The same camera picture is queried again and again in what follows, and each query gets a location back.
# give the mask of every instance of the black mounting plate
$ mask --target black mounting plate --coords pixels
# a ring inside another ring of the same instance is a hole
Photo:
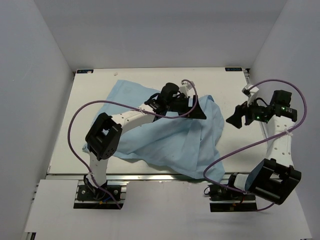
[[[112,196],[115,198],[116,201],[120,200],[120,196],[121,196],[121,186],[120,185],[107,185],[105,189],[112,194]],[[108,197],[109,196],[106,194],[101,199],[95,199],[94,195],[91,193],[91,191],[85,185],[80,185],[76,199],[78,201],[83,201],[83,202],[84,201],[102,201]]]

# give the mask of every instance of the blue cloth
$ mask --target blue cloth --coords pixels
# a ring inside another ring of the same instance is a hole
[[[159,91],[131,81],[118,80],[107,100],[139,107],[154,93]],[[194,179],[202,179],[205,168],[220,157],[215,146],[222,134],[224,119],[212,96],[200,97],[199,104],[206,120],[161,118],[136,127],[121,136],[114,156],[142,159],[150,164],[168,166]],[[100,113],[115,115],[126,111],[128,109],[125,107],[106,103],[94,120]],[[167,116],[177,115],[175,112],[167,113]],[[88,152],[86,145],[83,151]],[[218,182],[224,174],[221,162],[207,172],[210,179]]]

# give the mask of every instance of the white table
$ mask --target white table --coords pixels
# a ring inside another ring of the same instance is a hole
[[[241,92],[247,84],[242,71],[227,72],[224,68],[132,68],[132,69],[94,69],[93,73],[75,75],[70,98],[64,115],[60,133],[51,157],[48,174],[81,175],[88,170],[72,154],[67,144],[68,125],[75,111],[83,104],[94,100],[105,100],[117,80],[128,80],[148,88],[161,90],[168,83],[180,84],[188,79],[195,83],[198,95],[212,95],[219,105],[224,119],[230,117],[236,105],[242,104],[247,97]],[[89,162],[89,155],[82,152],[85,136],[101,104],[85,108],[76,118],[71,132],[71,141],[79,155]],[[237,129],[226,123],[217,149],[223,156],[248,144],[263,139],[258,122]],[[267,145],[261,144],[240,152],[223,161],[226,173],[250,172],[260,163],[266,153]],[[171,174],[168,167],[149,165],[143,160],[122,160],[111,157],[108,174]]]
[[[299,240],[311,234],[295,191],[264,212],[210,212],[206,183],[136,181],[122,210],[73,209],[77,180],[41,180],[25,232],[35,240]],[[267,206],[258,198],[258,208]]]

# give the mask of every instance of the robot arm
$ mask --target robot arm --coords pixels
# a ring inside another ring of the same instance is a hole
[[[259,106],[256,101],[257,88],[248,91],[250,84],[242,91],[249,100],[235,108],[235,113],[226,121],[241,128],[241,118],[245,116],[245,125],[254,120],[265,122],[269,126],[269,136],[287,131],[297,121],[297,111],[290,108],[291,93],[274,91],[268,106]],[[228,186],[264,198],[277,205],[282,204],[301,180],[301,172],[294,169],[291,158],[290,134],[268,142],[265,159],[249,174],[233,174]]]
[[[167,83],[160,93],[152,95],[145,101],[139,109],[141,111],[127,111],[116,115],[101,113],[92,124],[85,137],[89,150],[89,166],[96,183],[100,187],[107,187],[106,171],[109,158],[116,152],[122,134],[139,127],[143,124],[153,123],[165,116],[167,112],[177,112],[179,115],[185,114],[195,105],[196,98],[188,96],[192,88],[188,82],[183,82],[181,86]],[[184,118],[206,119],[206,115],[200,108],[199,102],[194,110]],[[84,183],[93,193],[95,199],[103,198],[104,192],[96,188],[92,180],[92,175],[84,177]]]

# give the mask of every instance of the white wall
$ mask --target white wall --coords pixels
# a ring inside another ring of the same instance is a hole
[[[286,0],[35,0],[77,68],[252,66]]]
[[[297,193],[316,240],[320,240],[319,68],[320,1],[288,0],[253,64],[251,77],[255,82],[269,78],[288,80],[305,94],[308,115],[305,123],[293,134],[292,157],[295,168],[302,172]],[[268,83],[263,93],[271,97],[275,89],[290,88]],[[301,100],[296,93],[292,107],[302,115]]]
[[[0,33],[0,238],[19,240],[73,76],[33,0],[1,1]]]

